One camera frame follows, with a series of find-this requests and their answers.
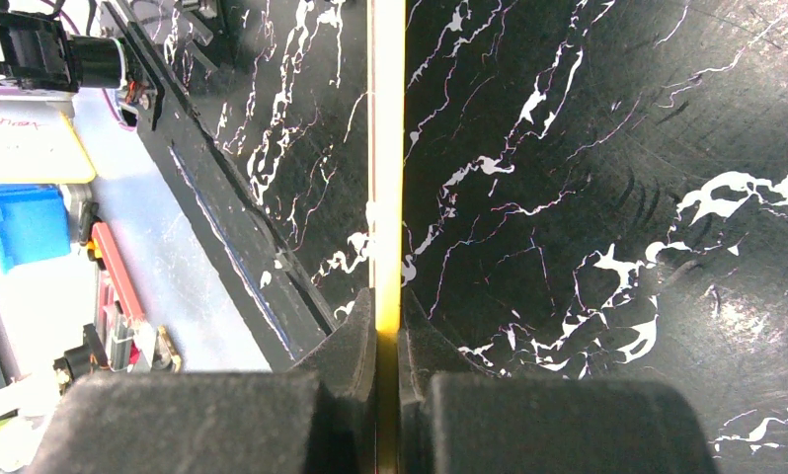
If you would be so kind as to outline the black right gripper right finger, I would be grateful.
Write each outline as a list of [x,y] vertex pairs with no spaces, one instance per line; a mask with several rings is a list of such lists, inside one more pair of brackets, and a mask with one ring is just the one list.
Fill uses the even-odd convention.
[[399,331],[403,473],[713,473],[694,410],[672,387],[495,377],[429,321],[411,290]]

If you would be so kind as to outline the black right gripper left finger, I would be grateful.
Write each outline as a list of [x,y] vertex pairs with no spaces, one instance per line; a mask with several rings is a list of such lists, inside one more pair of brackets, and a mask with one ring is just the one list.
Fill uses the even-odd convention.
[[81,378],[32,473],[371,473],[373,293],[286,372]]

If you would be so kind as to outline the yellow-framed whiteboard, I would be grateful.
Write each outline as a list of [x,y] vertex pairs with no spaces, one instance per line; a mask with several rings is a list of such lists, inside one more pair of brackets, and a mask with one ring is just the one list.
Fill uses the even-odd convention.
[[406,3],[368,3],[369,236],[376,343],[375,463],[398,471]]

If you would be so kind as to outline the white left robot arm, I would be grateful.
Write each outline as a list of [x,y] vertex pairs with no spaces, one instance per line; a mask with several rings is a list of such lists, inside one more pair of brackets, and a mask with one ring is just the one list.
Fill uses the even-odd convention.
[[152,66],[152,45],[129,9],[92,1],[113,23],[97,37],[70,32],[62,1],[46,3],[50,13],[14,11],[0,1],[0,100],[67,103],[82,89],[109,90],[131,128],[154,130],[164,89]]

